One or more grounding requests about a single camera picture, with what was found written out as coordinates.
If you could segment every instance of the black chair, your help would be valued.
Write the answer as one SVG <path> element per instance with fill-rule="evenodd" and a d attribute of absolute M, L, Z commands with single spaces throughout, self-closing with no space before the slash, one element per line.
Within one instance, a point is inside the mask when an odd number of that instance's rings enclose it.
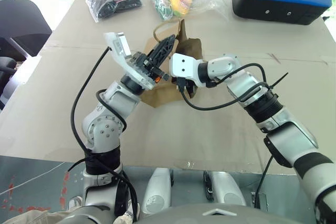
<path fill-rule="evenodd" d="M 51 34 L 38 7 L 29 0 L 2 0 L 0 10 L 0 57 L 36 56 Z"/>

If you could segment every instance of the black connector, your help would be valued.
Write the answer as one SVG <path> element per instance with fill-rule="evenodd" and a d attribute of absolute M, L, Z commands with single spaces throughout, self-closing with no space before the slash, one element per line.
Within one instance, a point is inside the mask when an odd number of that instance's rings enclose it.
<path fill-rule="evenodd" d="M 186 80 L 184 77 L 178 77 L 176 80 L 176 85 L 178 86 L 178 90 L 183 93 L 184 92 L 184 88 L 186 85 Z"/>

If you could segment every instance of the gray floor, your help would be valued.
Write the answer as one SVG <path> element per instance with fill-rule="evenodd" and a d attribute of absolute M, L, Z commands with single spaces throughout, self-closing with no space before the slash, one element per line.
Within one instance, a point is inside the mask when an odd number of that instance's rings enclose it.
<path fill-rule="evenodd" d="M 0 156 L 0 194 L 13 186 L 47 172 L 59 165 L 59 162 L 37 161 L 33 159 Z M 64 163 L 52 172 L 14 189 L 12 195 L 0 195 L 0 222 L 3 222 L 32 208 L 50 208 L 50 211 L 61 211 L 60 197 L 66 202 L 82 192 L 82 174 L 84 165 L 78 165 L 69 176 L 64 186 L 64 176 L 70 163 Z M 154 168 L 125 167 L 132 181 L 139 202 L 142 202 L 147 182 Z M 256 190 L 260 180 L 259 174 L 232 174 L 251 206 L 251 192 Z M 172 206 L 207 202 L 203 188 L 203 172 L 196 170 L 174 170 L 174 186 L 172 188 Z M 306 224 L 315 223 L 312 204 L 302 189 L 296 176 L 267 175 L 261 193 L 266 195 L 267 210 Z"/>

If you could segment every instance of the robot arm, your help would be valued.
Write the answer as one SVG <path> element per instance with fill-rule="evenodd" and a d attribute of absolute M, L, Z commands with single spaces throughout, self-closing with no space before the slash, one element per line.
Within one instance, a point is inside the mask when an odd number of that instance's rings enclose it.
<path fill-rule="evenodd" d="M 193 80 L 198 87 L 214 87 L 216 81 L 230 75 L 241 64 L 234 55 L 203 62 L 174 54 L 171 75 Z M 251 73 L 241 70 L 224 81 L 229 93 L 237 98 L 259 83 Z M 293 167 L 308 197 L 316 208 L 316 217 L 324 223 L 336 215 L 336 166 L 318 152 L 314 136 L 264 84 L 254 88 L 238 102 L 266 133 L 264 142 L 282 166 Z"/>

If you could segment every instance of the table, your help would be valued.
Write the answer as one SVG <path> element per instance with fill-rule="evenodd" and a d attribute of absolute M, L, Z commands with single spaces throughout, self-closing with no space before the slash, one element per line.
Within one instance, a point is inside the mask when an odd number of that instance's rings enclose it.
<path fill-rule="evenodd" d="M 35 72 L 0 114 L 0 155 L 68 162 L 83 157 L 70 128 L 72 103 L 106 47 L 104 32 L 123 31 L 132 51 L 143 50 L 160 23 L 150 1 L 143 1 L 143 7 L 101 23 L 94 23 L 85 0 L 74 1 L 40 52 Z M 262 64 L 270 83 L 289 72 L 275 88 L 280 102 L 317 137 L 320 151 L 336 161 L 336 47 L 322 19 L 309 26 L 241 19 L 232 13 L 230 0 L 224 1 L 226 19 L 216 11 L 187 17 L 187 35 L 201 39 L 206 60 L 235 53 L 242 63 Z M 103 60 L 78 103 L 79 131 L 97 104 L 95 92 L 122 75 L 111 57 Z M 193 103 L 210 106 L 231 99 L 223 86 L 199 89 Z M 270 156 L 265 136 L 238 104 L 202 112 L 183 101 L 156 109 L 140 103 L 127 123 L 121 137 L 126 165 L 259 173 Z M 276 162 L 269 172 L 294 173 Z"/>

